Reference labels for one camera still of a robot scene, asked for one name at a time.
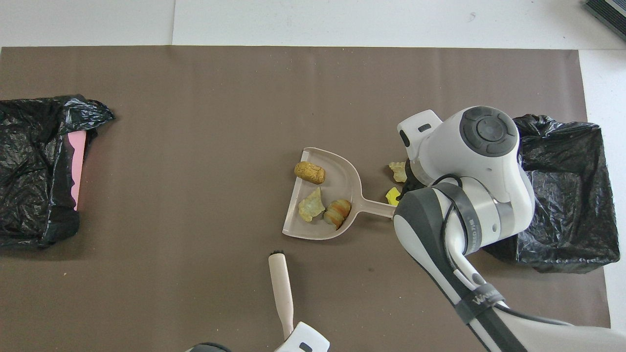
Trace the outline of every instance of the black garbage bag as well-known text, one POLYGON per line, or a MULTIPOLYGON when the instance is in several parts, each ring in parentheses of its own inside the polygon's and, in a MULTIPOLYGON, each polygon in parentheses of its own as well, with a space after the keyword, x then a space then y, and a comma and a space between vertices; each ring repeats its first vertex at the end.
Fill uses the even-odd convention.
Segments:
POLYGON ((0 101, 0 246, 45 248, 76 234, 67 134, 86 130, 88 145, 112 119, 81 95, 0 101))
POLYGON ((600 127, 543 115, 513 121, 520 131, 521 165, 535 191, 535 215, 527 230, 485 250, 539 272, 583 274, 618 261, 600 127))

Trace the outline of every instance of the potato chip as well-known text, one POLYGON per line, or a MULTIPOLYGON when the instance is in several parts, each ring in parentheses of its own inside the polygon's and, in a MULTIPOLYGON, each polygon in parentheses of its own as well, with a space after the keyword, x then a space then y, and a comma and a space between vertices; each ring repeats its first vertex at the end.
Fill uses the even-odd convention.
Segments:
POLYGON ((322 189, 316 188, 313 193, 298 203, 298 214, 306 221, 311 222, 314 217, 321 214, 326 208, 322 204, 322 189))
POLYGON ((389 168, 393 171, 393 179, 396 182, 406 182, 406 171, 404 170, 404 164, 406 162, 391 162, 389 168))

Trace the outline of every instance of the dustpan handle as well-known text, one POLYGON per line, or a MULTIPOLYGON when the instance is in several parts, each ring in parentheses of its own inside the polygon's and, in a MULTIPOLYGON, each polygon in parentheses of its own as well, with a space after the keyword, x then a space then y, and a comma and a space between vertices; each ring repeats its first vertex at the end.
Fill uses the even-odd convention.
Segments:
POLYGON ((391 219, 393 218, 393 213, 396 211, 396 206, 363 198, 359 211, 380 215, 391 219))

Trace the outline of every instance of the yellow chip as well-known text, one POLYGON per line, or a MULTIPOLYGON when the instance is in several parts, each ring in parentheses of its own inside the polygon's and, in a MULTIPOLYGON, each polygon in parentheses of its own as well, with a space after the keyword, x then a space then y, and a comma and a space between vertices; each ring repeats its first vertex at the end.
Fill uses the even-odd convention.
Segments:
POLYGON ((387 202, 391 205, 398 205, 398 200, 397 197, 398 195, 400 195, 400 192, 398 192, 397 188, 392 188, 390 189, 387 194, 385 195, 385 198, 387 198, 387 202))
POLYGON ((316 188, 308 197, 298 203, 298 214, 306 221, 311 222, 314 217, 321 214, 326 208, 322 204, 322 189, 316 188))
POLYGON ((404 164, 405 162, 389 163, 389 168, 393 171, 393 179, 396 180, 396 182, 406 182, 404 164))

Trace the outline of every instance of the bread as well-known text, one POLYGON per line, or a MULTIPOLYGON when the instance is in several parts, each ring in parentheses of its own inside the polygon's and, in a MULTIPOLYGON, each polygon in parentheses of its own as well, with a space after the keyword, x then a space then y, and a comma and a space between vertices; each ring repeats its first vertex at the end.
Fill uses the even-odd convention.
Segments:
POLYGON ((312 182, 316 185, 323 183, 326 178, 326 171, 322 167, 310 162, 299 162, 296 164, 294 173, 302 180, 312 182))

